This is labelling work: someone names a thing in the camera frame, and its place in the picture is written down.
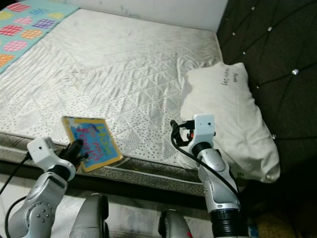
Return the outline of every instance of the floor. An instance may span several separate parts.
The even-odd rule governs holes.
[[[8,178],[0,175],[0,187]],[[34,180],[14,177],[0,196],[0,235],[5,237],[4,217],[9,206],[16,199],[25,196],[34,184]],[[52,228],[52,238],[67,238],[76,215],[90,195],[89,191],[68,190],[61,201],[56,220]],[[132,199],[122,196],[107,195],[109,201],[109,217],[107,224],[111,238],[151,238],[159,237],[158,224],[160,213],[164,209],[175,209],[187,220],[191,232],[196,238],[212,237],[209,215],[205,210],[179,207],[175,205]]]

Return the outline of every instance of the polka dot blanket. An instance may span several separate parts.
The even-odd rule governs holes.
[[[0,73],[78,7],[26,0],[0,11]]]

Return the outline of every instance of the blue book cover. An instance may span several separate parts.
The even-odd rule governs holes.
[[[122,154],[114,142],[105,119],[62,117],[62,123],[71,142],[84,141],[81,155],[87,153],[88,159],[81,163],[85,172],[121,160]]]

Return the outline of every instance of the rhinestone button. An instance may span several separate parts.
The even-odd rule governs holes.
[[[298,69],[293,69],[292,70],[292,75],[297,75],[299,73],[299,70]]]

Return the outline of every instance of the white pillow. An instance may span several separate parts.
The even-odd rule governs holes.
[[[243,63],[194,69],[182,89],[181,117],[214,114],[214,147],[230,164],[236,178],[274,182],[280,174],[276,145],[255,105]],[[179,153],[178,162],[197,169],[194,161]]]

